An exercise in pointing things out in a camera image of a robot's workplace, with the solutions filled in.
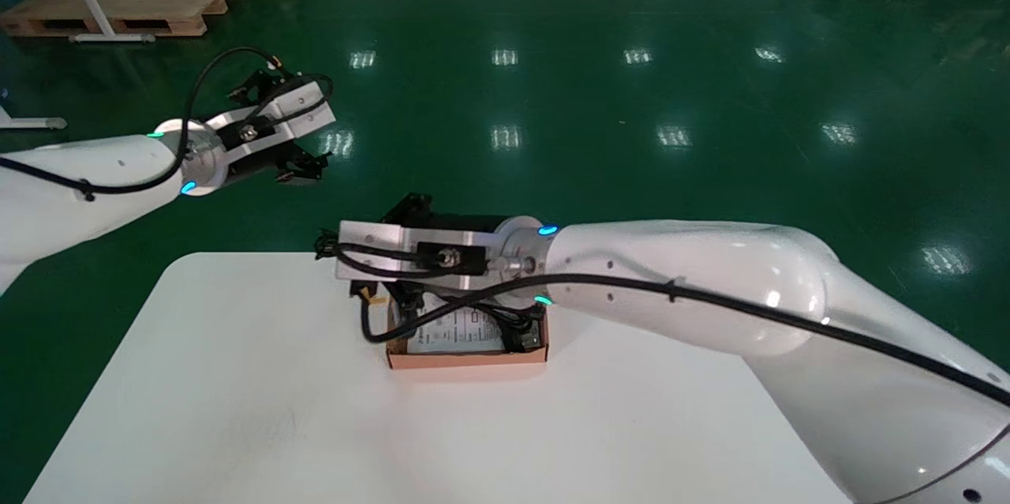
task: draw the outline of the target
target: cardboard box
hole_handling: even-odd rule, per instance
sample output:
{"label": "cardboard box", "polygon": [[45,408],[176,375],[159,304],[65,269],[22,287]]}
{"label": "cardboard box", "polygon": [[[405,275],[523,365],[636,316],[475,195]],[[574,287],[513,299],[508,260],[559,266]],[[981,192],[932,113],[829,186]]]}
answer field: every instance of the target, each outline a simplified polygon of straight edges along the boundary
{"label": "cardboard box", "polygon": [[[389,309],[389,328],[394,325],[392,306]],[[545,364],[549,339],[547,317],[540,323],[542,345],[528,352],[425,352],[407,354],[407,339],[397,338],[386,343],[386,361],[393,370],[418,368],[459,368],[463,366],[498,366],[508,364]]]}

